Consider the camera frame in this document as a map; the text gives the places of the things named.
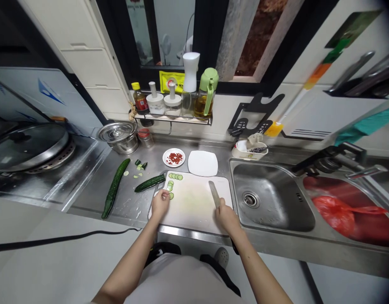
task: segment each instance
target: spice rack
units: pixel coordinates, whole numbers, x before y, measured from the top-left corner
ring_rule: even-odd
[[[150,119],[155,121],[165,121],[165,122],[181,122],[181,123],[190,123],[195,125],[211,125],[212,124],[212,114],[208,119],[198,119],[196,117],[189,116],[174,116],[174,115],[165,115],[165,114],[137,114],[134,117],[135,121],[137,119]]]

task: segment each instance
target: person's left hand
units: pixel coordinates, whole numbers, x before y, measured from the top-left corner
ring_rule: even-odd
[[[157,221],[161,221],[169,209],[170,195],[165,189],[159,190],[152,199],[152,216]]]

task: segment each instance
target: cutting board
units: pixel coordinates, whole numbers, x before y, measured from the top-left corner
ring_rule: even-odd
[[[180,174],[183,179],[173,179],[169,177],[170,173]],[[190,173],[168,171],[163,189],[167,188],[169,181],[174,183],[171,191],[174,198],[170,200],[168,213],[161,224],[228,235],[216,222],[215,204],[208,184],[208,181],[213,181],[218,195],[225,199],[227,206],[232,208],[229,182],[225,177],[201,177]],[[148,218],[151,218],[151,215],[152,208],[149,210]]]

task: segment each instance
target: cucumber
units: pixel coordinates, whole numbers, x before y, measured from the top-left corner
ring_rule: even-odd
[[[135,188],[135,192],[142,192],[148,188],[151,188],[161,182],[164,182],[166,181],[165,179],[165,176],[162,174],[162,175],[159,175],[159,176],[155,176],[145,182],[143,182],[142,184],[138,185],[136,188]]]
[[[118,167],[117,171],[115,172],[113,182],[111,183],[110,190],[109,193],[107,194],[106,202],[104,204],[104,211],[101,215],[102,219],[106,219],[109,216],[110,210],[114,204],[115,196],[117,194],[118,185],[120,184],[121,177],[124,174],[124,171],[127,168],[129,163],[130,163],[130,159],[127,158],[125,161],[121,163],[121,165]]]

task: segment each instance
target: white shirt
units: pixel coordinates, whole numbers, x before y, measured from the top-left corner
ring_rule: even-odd
[[[244,301],[210,265],[190,256],[165,253],[144,269],[138,287],[124,303],[242,304]]]

